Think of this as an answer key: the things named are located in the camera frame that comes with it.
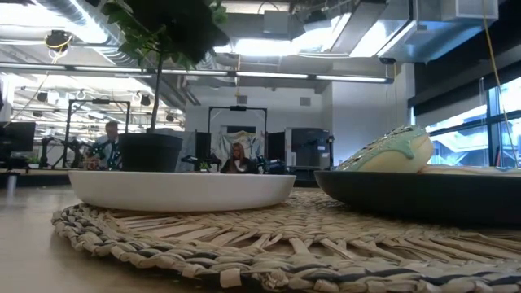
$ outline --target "glass wall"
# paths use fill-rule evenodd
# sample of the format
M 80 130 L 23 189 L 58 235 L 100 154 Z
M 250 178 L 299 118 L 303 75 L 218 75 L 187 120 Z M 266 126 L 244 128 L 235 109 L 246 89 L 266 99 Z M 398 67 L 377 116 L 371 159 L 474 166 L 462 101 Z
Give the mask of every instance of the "glass wall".
M 429 164 L 488 166 L 487 127 L 480 126 L 431 137 L 434 154 Z
M 486 104 L 426 127 L 434 144 L 429 164 L 521 165 L 521 77 L 502 85 L 501 93 L 481 90 L 480 98 Z
M 499 95 L 498 90 L 491 90 L 491 98 L 497 98 L 499 101 L 498 113 L 503 113 L 503 109 L 508 112 L 521 110 L 521 77 L 513 81 L 507 82 L 501 86 L 502 96 Z

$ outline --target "white bowl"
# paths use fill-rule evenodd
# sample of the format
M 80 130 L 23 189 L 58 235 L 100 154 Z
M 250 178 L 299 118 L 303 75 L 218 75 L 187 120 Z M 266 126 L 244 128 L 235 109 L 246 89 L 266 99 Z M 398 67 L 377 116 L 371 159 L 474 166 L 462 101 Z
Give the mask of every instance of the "white bowl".
M 70 171 L 76 196 L 95 206 L 147 212 L 212 212 L 282 202 L 295 176 Z

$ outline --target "table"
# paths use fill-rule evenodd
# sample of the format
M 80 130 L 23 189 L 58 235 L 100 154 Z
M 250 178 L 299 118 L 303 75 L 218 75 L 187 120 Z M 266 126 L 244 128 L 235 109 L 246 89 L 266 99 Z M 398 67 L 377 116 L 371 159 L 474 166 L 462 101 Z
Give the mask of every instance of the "table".
M 74 251 L 52 212 L 78 203 L 70 186 L 0 190 L 0 284 L 5 292 L 218 292 L 154 270 Z

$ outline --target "round woven mat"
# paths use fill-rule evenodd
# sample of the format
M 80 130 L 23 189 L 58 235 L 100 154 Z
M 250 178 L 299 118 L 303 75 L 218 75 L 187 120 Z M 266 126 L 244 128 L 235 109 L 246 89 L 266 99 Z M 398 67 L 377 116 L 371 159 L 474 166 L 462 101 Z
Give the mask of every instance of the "round woven mat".
M 77 250 L 172 269 L 224 288 L 318 292 L 518 292 L 521 234 L 362 216 L 322 192 L 271 208 L 150 213 L 80 204 L 53 215 Z

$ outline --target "ceiling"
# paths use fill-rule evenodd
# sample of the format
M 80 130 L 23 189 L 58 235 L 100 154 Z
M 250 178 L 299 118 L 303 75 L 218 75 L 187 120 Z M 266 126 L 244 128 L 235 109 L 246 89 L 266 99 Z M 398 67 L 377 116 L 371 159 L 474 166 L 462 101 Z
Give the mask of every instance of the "ceiling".
M 228 21 L 222 29 L 230 36 L 231 42 L 228 46 L 216 48 L 217 56 L 209 55 L 204 62 L 198 64 L 198 69 L 389 77 L 392 70 L 389 65 L 380 62 L 377 57 L 380 55 L 377 53 L 388 57 L 388 53 L 385 55 L 380 51 L 385 48 L 383 45 L 390 46 L 392 40 L 397 39 L 399 35 L 401 37 L 398 38 L 398 42 L 389 50 L 403 57 L 403 60 L 398 61 L 423 61 L 430 58 L 429 56 L 444 53 L 441 49 L 433 50 L 431 43 L 427 46 L 423 42 L 425 37 L 421 38 L 425 36 L 424 32 L 420 32 L 423 24 L 432 27 L 442 22 L 439 12 L 434 13 L 435 16 L 431 13 L 440 10 L 441 0 L 433 0 L 429 4 L 428 7 L 413 7 L 411 10 L 409 0 L 224 0 L 223 5 L 227 7 L 229 14 Z M 313 15 L 312 12 L 317 11 L 321 11 L 325 19 L 308 22 Z M 413 11 L 416 11 L 414 21 L 411 19 Z M 420 16 L 424 15 L 428 16 L 424 17 L 425 20 L 420 20 Z M 460 23 L 465 22 L 456 22 L 450 28 L 457 32 L 466 32 L 460 33 L 465 37 L 470 36 L 468 29 L 471 32 L 476 31 L 476 22 L 458 25 Z M 63 30 L 73 35 L 67 54 L 58 59 L 58 64 L 136 66 L 132 59 L 117 51 L 118 46 L 124 41 L 120 30 L 115 25 L 108 24 L 98 8 L 93 8 L 82 0 L 0 0 L 0 63 L 51 63 L 55 53 L 44 44 L 44 38 L 51 30 Z M 436 33 L 430 35 L 434 41 L 443 30 Z M 457 46 L 464 41 L 465 39 L 460 37 L 452 41 L 450 46 L 443 45 L 443 50 L 450 50 L 451 46 Z M 353 58 L 354 53 L 360 57 Z M 167 63 L 165 67 L 177 68 L 173 63 Z M 8 74 L 16 83 L 17 115 L 16 110 L 27 105 L 34 96 L 34 90 L 43 81 L 43 76 L 40 72 L 30 70 L 9 71 Z M 48 125 L 51 122 L 63 123 L 64 116 L 59 111 L 67 107 L 67 99 L 84 93 L 86 98 L 109 98 L 129 102 L 132 112 L 136 113 L 131 116 L 131 129 L 142 131 L 140 125 L 147 123 L 147 113 L 151 111 L 151 107 L 142 106 L 139 97 L 144 93 L 153 96 L 155 83 L 154 75 L 143 78 L 114 74 L 50 72 L 42 90 L 49 92 L 52 97 L 58 96 L 61 102 L 31 102 L 28 111 L 21 112 L 16 118 L 35 120 L 33 109 L 47 109 L 38 120 L 46 121 Z M 328 82 L 265 77 L 167 75 L 161 78 L 160 84 L 162 103 L 158 124 L 165 123 L 169 127 L 182 129 L 184 117 L 179 110 L 184 110 L 187 105 L 207 103 L 203 98 L 199 100 L 197 94 L 194 94 L 204 92 L 198 88 L 234 88 L 239 85 L 273 89 L 313 89 L 316 94 L 320 94 Z M 78 110 L 73 120 L 85 123 L 125 120 L 123 111 L 115 104 L 83 107 L 88 107 L 88 110 Z M 102 119 L 89 116 L 89 113 L 96 111 L 104 112 Z M 164 120 L 167 112 L 176 113 L 173 123 Z

